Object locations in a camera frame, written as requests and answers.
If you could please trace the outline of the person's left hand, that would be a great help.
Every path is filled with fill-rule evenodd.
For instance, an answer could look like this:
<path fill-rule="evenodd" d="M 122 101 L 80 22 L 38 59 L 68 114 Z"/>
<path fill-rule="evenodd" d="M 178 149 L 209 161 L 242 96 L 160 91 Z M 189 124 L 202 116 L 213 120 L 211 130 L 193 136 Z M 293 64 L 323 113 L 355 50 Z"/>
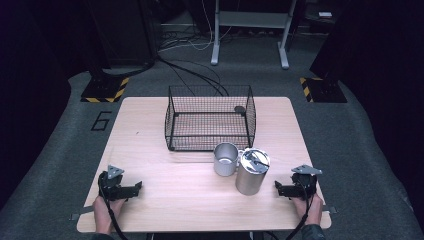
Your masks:
<path fill-rule="evenodd" d="M 111 201 L 109 203 L 110 209 L 113 211 L 115 219 L 119 218 L 124 203 L 124 199 Z M 96 197 L 93 202 L 93 210 L 96 224 L 96 232 L 100 234 L 110 235 L 113 229 L 112 218 L 109 215 L 107 205 L 102 197 Z"/>

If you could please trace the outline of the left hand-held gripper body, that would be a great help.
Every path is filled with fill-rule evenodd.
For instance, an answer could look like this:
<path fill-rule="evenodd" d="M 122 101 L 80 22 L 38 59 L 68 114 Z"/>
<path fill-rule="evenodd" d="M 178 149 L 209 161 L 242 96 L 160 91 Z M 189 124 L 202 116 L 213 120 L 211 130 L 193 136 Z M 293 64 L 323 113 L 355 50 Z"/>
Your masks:
<path fill-rule="evenodd" d="M 99 195 L 106 200 L 126 199 L 121 186 L 124 170 L 109 165 L 98 177 Z"/>

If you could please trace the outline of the silver metal mug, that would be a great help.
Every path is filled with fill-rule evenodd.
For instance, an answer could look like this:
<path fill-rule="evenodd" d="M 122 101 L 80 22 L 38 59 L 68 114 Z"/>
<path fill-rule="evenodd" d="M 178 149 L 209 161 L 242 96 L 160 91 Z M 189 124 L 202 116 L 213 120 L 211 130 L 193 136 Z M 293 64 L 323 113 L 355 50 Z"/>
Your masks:
<path fill-rule="evenodd" d="M 234 144 L 220 143 L 214 148 L 213 154 L 214 170 L 219 176 L 228 177 L 236 172 L 239 149 Z"/>

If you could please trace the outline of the steel tumbler with lid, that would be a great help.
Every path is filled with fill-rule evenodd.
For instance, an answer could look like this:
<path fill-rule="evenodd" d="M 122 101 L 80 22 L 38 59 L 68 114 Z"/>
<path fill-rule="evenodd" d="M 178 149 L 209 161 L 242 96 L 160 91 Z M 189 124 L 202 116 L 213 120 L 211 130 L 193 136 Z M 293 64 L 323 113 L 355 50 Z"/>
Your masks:
<path fill-rule="evenodd" d="M 246 148 L 239 159 L 235 182 L 237 190 L 247 196 L 257 194 L 269 168 L 270 158 L 265 151 Z"/>

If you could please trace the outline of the black cabinet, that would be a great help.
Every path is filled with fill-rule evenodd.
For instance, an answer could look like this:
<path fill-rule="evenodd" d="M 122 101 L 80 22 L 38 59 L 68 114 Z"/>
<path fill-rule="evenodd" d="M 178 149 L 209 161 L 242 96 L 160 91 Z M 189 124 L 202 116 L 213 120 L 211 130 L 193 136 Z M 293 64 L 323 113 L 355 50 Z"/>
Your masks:
<path fill-rule="evenodd" d="M 152 0 L 86 0 L 111 67 L 147 67 L 157 56 Z"/>

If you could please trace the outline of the black wire mesh basket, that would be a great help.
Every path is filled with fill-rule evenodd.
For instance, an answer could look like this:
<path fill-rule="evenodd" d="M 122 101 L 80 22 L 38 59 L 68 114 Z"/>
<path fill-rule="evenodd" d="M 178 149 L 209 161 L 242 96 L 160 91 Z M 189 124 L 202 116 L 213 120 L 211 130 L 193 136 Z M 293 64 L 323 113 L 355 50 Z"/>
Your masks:
<path fill-rule="evenodd" d="M 235 106 L 246 111 L 237 113 Z M 252 147 L 256 106 L 249 85 L 174 85 L 168 88 L 164 136 L 171 151 L 212 151 L 222 142 Z"/>

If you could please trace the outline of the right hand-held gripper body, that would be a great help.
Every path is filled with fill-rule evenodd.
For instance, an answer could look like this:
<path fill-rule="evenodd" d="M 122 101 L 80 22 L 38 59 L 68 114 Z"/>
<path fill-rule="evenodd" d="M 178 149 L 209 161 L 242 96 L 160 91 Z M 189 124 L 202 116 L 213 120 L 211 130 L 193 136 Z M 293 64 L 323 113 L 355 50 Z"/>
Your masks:
<path fill-rule="evenodd" d="M 292 182 L 298 189 L 297 197 L 301 197 L 303 200 L 309 199 L 317 191 L 316 184 L 322 171 L 304 164 L 293 168 L 292 172 Z"/>

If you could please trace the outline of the black base with yellow stripes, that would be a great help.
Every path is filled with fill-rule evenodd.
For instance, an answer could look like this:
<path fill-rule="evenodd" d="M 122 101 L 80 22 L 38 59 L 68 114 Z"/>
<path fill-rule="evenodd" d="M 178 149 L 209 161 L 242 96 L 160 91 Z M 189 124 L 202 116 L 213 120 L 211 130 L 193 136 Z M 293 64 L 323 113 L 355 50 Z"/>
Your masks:
<path fill-rule="evenodd" d="M 122 97 L 128 78 L 108 77 L 104 80 L 91 79 L 81 94 L 81 102 L 118 102 Z"/>
<path fill-rule="evenodd" d="M 300 84 L 306 100 L 310 103 L 346 103 L 340 86 L 320 78 L 301 78 Z"/>

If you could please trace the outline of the white metal desk frame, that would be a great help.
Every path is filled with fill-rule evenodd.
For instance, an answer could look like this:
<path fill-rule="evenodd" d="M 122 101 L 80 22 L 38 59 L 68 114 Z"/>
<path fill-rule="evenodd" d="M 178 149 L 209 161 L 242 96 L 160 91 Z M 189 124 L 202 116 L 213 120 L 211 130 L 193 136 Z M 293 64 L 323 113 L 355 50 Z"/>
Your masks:
<path fill-rule="evenodd" d="M 224 11 L 220 9 L 220 0 L 215 0 L 214 11 L 214 42 L 210 63 L 216 66 L 219 62 L 220 53 L 220 28 L 225 27 L 252 27 L 281 29 L 283 35 L 277 43 L 280 56 L 280 64 L 284 70 L 289 69 L 286 42 L 294 16 L 297 0 L 290 0 L 289 10 L 286 13 L 264 12 L 239 12 Z"/>

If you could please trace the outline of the person's right hand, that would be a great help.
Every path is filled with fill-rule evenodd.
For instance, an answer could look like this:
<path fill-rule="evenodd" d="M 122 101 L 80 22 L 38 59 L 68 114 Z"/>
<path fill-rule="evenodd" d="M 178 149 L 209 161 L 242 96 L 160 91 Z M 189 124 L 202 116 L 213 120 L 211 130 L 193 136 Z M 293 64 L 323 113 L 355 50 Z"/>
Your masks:
<path fill-rule="evenodd" d="M 321 223 L 323 200 L 317 194 L 309 200 L 309 205 L 306 205 L 306 202 L 301 198 L 293 198 L 292 203 L 300 219 L 307 215 L 304 221 L 305 225 L 319 225 Z"/>

